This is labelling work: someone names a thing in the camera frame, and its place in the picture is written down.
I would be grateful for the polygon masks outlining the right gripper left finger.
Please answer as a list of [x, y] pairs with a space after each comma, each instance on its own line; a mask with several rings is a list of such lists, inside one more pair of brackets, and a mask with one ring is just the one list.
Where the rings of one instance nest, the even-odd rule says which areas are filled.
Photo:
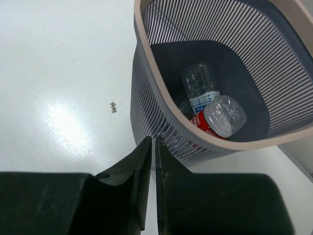
[[145, 228], [152, 161], [146, 137], [110, 168], [88, 173], [2, 172], [3, 235], [138, 235]]

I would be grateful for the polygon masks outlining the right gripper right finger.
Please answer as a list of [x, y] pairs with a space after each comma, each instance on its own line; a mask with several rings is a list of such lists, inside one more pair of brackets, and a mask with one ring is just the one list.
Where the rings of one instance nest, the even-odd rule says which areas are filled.
[[193, 173], [156, 139], [156, 204], [161, 235], [292, 235], [276, 183], [257, 173]]

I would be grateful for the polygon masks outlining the red label clear bottle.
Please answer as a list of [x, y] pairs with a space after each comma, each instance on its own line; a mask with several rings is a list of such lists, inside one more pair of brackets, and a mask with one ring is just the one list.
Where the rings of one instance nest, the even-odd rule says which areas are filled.
[[225, 140], [237, 133], [246, 120], [246, 113], [240, 104], [222, 95], [206, 105], [190, 122], [202, 131]]

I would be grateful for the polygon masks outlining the green white label bottle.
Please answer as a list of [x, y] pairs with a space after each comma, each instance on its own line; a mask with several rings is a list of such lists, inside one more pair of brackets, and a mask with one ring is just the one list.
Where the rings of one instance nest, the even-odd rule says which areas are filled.
[[213, 69], [207, 63], [192, 64], [180, 75], [194, 115], [220, 96]]

